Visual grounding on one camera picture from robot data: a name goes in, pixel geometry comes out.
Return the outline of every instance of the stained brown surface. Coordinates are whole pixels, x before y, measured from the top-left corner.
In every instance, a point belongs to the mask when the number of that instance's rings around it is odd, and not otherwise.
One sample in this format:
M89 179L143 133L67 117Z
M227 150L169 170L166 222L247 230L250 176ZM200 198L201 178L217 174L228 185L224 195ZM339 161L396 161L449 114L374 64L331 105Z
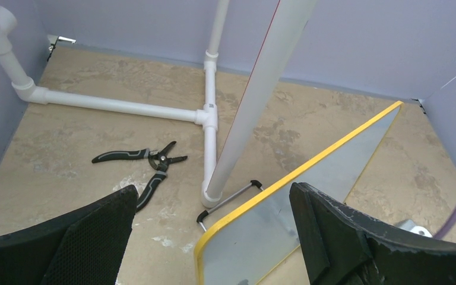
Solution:
M218 150L247 77L217 74ZM58 47L40 85L86 95L201 109L201 69ZM389 106L389 100L280 83L224 191L251 179L271 185ZM149 205L134 219L120 284L194 284L193 247L203 180L203 133L187 122L53 104L30 104L0 167L0 235L29 227L99 199L129 183L142 191L147 161L92 165L105 151L162 148L188 155L169 169ZM255 189L209 216L219 217ZM419 107L406 104L347 204L387 223L411 218L435 232L456 203L456 169ZM456 242L456 226L446 237ZM264 281L305 284L297 251Z

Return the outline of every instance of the black and gray handle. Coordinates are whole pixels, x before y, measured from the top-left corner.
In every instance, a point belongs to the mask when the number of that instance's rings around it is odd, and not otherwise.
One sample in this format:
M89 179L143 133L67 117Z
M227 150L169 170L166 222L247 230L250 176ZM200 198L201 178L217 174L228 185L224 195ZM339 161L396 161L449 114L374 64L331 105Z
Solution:
M127 151L127 150L114 150L103 153L96 158L92 159L92 163L108 162L109 160L138 160L146 159L149 156L149 148L143 150Z
M148 184L146 185L146 188L144 188L144 191L142 192L141 196L137 200L136 212L139 212L144 207L146 207L148 202L151 200L154 191L156 190L156 188L158 188L158 185L160 185L160 183L165 180L165 178L167 178L167 173L163 171L157 171L155 175L153 175L151 180L149 180Z

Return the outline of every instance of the floor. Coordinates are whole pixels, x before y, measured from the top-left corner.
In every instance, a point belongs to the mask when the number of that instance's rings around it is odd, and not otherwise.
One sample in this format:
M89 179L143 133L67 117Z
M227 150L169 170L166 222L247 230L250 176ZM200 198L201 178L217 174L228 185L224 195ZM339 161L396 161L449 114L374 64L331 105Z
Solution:
M246 76L219 72L218 149L235 114ZM58 47L41 86L92 96L186 109L201 109L201 69ZM258 179L271 185L391 104L389 100L279 83L254 136L238 161L225 195ZM149 205L135 216L118 283L194 284L193 247L202 235L195 223L200 203L203 136L186 122L30 104L0 166L0 235L89 204L129 183L139 191L153 170L147 161L92 165L109 150L162 148L188 155L169 169ZM240 205L253 192L209 216ZM414 104L406 104L347 204L387 223L407 218L432 233L456 203L456 169ZM445 238L456 242L456 226ZM264 280L306 284L300 252Z

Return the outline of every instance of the beige floor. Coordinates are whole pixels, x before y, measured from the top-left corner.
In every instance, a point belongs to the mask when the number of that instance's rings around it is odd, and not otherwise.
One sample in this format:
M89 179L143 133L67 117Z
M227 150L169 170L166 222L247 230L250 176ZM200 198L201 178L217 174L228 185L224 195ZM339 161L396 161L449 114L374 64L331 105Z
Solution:
M217 75L218 149L227 135L247 78ZM200 109L202 70L59 47L42 86L86 95ZM391 104L388 100L280 83L225 188L250 179L264 185L289 173ZM146 161L92 165L115 149L161 148L188 155L135 216L120 284L194 284L192 249L202 231L203 136L192 123L76 107L30 104L0 166L0 235L43 222L133 183L140 191L153 170ZM246 201L248 191L207 221ZM419 107L406 104L347 204L388 223L412 218L435 232L456 203L456 169ZM456 226L446 237L456 242ZM306 284L300 252L266 284Z

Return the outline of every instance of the white paint stain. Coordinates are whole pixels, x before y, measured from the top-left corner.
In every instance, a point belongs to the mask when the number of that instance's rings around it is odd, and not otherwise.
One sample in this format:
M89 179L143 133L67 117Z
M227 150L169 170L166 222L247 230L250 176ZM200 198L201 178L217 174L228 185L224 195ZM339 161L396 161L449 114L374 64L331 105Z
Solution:
M183 253L187 254L188 252L191 251L192 248L193 248L193 243L190 242L189 244L181 247L181 250L182 250Z
M121 181L113 187L113 192L120 190L121 188L127 187L128 185L134 185L137 192L142 193L146 188L146 174L139 175L139 172L134 172L132 175L124 177Z
M163 208L158 212L158 216L163 219L168 219L175 216L176 213L172 211L170 208Z
M168 237L166 236L155 236L153 237L153 240L157 241L157 242L161 242L161 245L165 246L165 247L168 247L168 246L171 246L171 247L174 247L176 246L174 244L173 241L171 241Z

